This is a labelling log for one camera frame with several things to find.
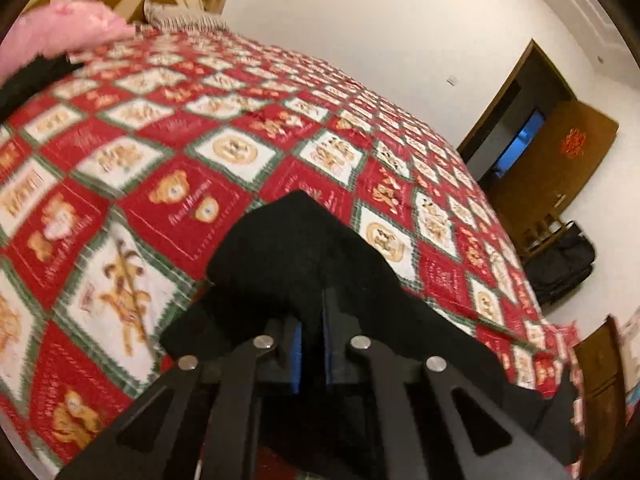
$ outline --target bag hanging on door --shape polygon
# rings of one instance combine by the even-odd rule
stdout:
[[[575,222],[525,265],[539,304],[555,303],[593,272],[596,250]]]

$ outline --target silver screw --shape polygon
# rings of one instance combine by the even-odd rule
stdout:
[[[183,355],[180,359],[178,359],[178,366],[180,370],[193,370],[196,366],[198,366],[198,358],[195,355]]]
[[[273,337],[270,335],[259,335],[254,339],[254,346],[261,349],[271,348],[273,346]]]
[[[351,346],[356,350],[366,350],[371,346],[371,339],[365,335],[356,335],[351,338]]]
[[[447,362],[439,355],[432,355],[427,359],[427,368],[432,372],[443,372],[447,369]]]

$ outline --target open door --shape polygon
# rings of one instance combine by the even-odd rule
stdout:
[[[521,254],[573,201],[609,151],[618,123],[580,101],[560,103],[531,144],[488,190]]]

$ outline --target striped pillow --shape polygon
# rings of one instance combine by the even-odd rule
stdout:
[[[180,32],[181,30],[199,30],[213,32],[228,31],[229,26],[219,14],[204,10],[188,9],[178,5],[155,4],[145,0],[146,20],[163,32]]]

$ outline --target bed sheet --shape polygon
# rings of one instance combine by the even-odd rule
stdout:
[[[0,407],[50,470],[170,365],[159,334],[228,229],[296,189],[511,381],[553,395],[577,334],[543,318],[427,124],[323,60],[232,33],[148,30],[74,60],[0,130]]]

